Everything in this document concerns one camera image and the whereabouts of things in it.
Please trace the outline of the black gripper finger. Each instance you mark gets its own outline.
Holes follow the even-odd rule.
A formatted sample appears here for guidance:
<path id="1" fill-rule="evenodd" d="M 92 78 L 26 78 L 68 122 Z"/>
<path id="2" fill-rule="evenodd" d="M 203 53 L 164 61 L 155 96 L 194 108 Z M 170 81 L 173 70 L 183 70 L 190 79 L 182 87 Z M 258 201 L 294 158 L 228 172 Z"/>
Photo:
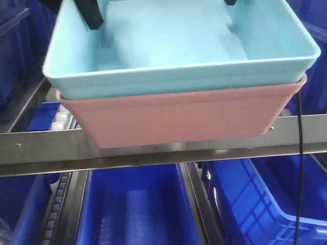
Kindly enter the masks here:
<path id="1" fill-rule="evenodd" d="M 236 4 L 237 0 L 224 0 L 228 6 L 233 6 Z"/>
<path id="2" fill-rule="evenodd" d="M 102 26 L 104 19 L 97 0 L 75 0 L 75 4 L 90 30 Z"/>

